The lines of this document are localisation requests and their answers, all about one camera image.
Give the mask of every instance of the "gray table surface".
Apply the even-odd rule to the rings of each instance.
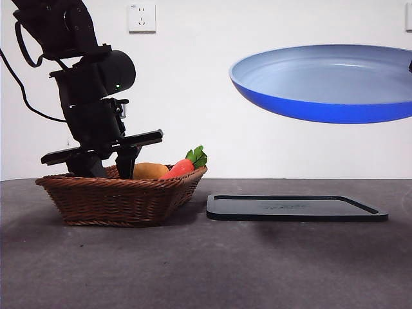
[[[351,196],[383,223],[212,221],[209,194]],[[412,180],[202,179],[162,227],[64,226],[1,183],[1,308],[412,308]]]

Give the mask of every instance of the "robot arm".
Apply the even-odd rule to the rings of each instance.
[[[41,59],[57,61],[62,70],[50,73],[59,87],[67,125],[80,147],[49,153],[44,164],[65,162],[77,176],[106,177],[102,160],[118,153],[117,168],[122,178],[131,178],[135,159],[143,145],[162,141],[158,130],[125,136],[121,121],[128,100],[107,98],[130,88],[136,77],[132,60],[110,45],[99,46],[93,22],[81,0],[13,0],[18,10],[16,36],[24,58],[31,66]],[[43,54],[35,64],[23,42],[20,27],[41,45]],[[82,57],[72,68],[61,59]]]

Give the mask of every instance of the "black tray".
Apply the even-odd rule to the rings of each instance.
[[[386,221],[388,214],[344,196],[210,195],[207,217],[258,221]]]

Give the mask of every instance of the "blue frying pan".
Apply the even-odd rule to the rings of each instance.
[[[337,124],[412,116],[412,51],[315,45],[259,53],[230,77],[255,105],[287,117]]]

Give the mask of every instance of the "woven basket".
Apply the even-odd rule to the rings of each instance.
[[[61,174],[35,183],[44,187],[68,225],[145,227],[160,225],[190,200],[206,171],[200,167],[167,180],[129,180],[119,179],[113,165],[106,168],[109,178]]]

